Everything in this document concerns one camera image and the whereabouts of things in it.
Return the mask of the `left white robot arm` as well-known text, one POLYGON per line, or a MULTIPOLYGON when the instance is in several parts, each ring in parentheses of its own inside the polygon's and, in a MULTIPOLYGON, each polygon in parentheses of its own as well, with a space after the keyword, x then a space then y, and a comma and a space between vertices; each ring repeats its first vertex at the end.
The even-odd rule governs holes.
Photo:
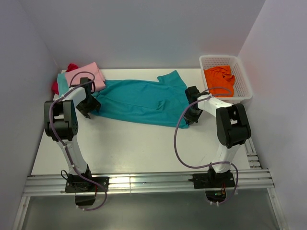
POLYGON ((89 113, 98 111, 100 106, 101 104, 92 96, 91 89, 85 86, 71 87, 58 99, 44 103, 45 133, 61 148, 69 167, 68 176, 79 176, 76 186, 82 191, 92 189, 94 180, 77 141, 79 125, 76 109, 89 118, 89 113))

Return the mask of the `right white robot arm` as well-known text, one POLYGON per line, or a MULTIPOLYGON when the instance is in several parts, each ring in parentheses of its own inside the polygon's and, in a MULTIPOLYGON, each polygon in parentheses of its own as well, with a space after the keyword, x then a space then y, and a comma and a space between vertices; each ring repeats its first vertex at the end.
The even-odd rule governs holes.
POLYGON ((197 123, 203 111, 215 117, 219 147, 212 162, 213 172, 208 174, 208 183, 217 187, 224 181, 223 173, 231 168, 231 163, 241 146, 251 137, 251 128, 244 105, 227 103, 216 97, 197 93, 187 96, 191 107, 184 115, 188 124, 197 123))

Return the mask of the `folded light teal t shirt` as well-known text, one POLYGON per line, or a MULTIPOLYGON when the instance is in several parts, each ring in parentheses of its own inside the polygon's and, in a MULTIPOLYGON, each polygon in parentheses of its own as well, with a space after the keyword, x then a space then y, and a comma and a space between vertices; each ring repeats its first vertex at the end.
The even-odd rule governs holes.
POLYGON ((59 96, 62 96, 69 90, 69 86, 68 86, 68 83, 65 77, 65 73, 58 74, 57 83, 58 83, 59 96))

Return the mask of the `folded pink t shirt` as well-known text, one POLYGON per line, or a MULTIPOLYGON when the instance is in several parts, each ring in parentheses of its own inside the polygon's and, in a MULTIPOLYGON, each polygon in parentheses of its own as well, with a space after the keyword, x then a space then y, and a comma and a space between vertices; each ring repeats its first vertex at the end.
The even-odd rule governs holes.
POLYGON ((68 86, 71 84, 78 84, 81 77, 88 77, 94 79, 96 90, 95 92, 101 91, 106 87, 105 77, 102 72, 99 70, 95 62, 88 64, 86 66, 80 67, 76 70, 65 72, 65 77, 68 83, 68 86))

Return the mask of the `folded red t shirt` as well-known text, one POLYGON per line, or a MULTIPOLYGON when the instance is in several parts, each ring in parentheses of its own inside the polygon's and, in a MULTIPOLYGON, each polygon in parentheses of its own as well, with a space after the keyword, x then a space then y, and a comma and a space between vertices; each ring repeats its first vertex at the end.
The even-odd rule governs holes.
MULTIPOLYGON (((68 66, 67 66, 67 69, 66 71, 67 72, 70 72, 70 71, 73 71, 73 70, 76 70, 78 69, 79 67, 76 65, 76 64, 73 64, 73 63, 70 63, 68 66)), ((51 90, 54 94, 57 94, 59 95, 59 89, 58 89, 58 83, 57 81, 54 81, 52 86, 51 86, 51 90)))

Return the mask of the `orange crumpled t shirt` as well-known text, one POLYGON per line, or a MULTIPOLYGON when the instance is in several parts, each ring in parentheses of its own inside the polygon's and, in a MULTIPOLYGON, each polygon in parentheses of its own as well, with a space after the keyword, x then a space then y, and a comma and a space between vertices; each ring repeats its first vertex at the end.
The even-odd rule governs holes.
POLYGON ((217 66, 204 70, 207 86, 211 94, 218 97, 233 97, 235 75, 230 66, 217 66))

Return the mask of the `white plastic basket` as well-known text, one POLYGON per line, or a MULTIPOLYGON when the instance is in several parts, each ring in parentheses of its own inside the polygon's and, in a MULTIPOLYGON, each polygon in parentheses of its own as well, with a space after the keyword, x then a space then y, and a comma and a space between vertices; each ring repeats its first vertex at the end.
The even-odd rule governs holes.
POLYGON ((240 59, 230 55, 203 55, 199 57, 199 62, 205 89, 209 88, 204 73, 205 70, 217 66, 230 67, 231 73, 235 76, 234 95, 233 97, 220 97, 221 100, 236 104, 252 98, 252 88, 240 59))

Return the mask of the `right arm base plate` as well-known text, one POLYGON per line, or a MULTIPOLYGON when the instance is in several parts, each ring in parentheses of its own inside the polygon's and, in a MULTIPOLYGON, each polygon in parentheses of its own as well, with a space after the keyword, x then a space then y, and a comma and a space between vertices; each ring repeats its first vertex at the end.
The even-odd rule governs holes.
POLYGON ((230 170, 224 173, 216 173, 214 170, 208 170, 206 173, 195 173, 188 181, 193 182, 195 189, 230 188, 235 187, 236 184, 230 170))

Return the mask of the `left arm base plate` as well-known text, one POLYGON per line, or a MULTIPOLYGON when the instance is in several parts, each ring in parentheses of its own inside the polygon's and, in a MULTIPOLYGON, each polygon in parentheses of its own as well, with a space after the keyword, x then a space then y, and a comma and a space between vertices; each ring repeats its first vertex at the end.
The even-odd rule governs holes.
POLYGON ((90 180, 101 185, 97 186, 87 180, 74 175, 72 178, 68 179, 65 186, 65 193, 88 193, 88 192, 104 192, 108 190, 109 177, 92 177, 90 180))

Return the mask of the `aluminium mounting rail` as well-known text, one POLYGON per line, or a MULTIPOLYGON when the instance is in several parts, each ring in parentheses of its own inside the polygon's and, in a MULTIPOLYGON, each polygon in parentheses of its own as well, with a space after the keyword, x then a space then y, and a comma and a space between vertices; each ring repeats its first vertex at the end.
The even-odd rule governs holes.
MULTIPOLYGON (((160 192, 195 191, 193 172, 107 174, 109 177, 108 194, 136 194, 160 192)), ((268 169, 240 170, 238 189, 274 188, 268 169)), ((59 196, 67 195, 65 180, 59 175, 41 175, 28 177, 23 196, 59 196)))

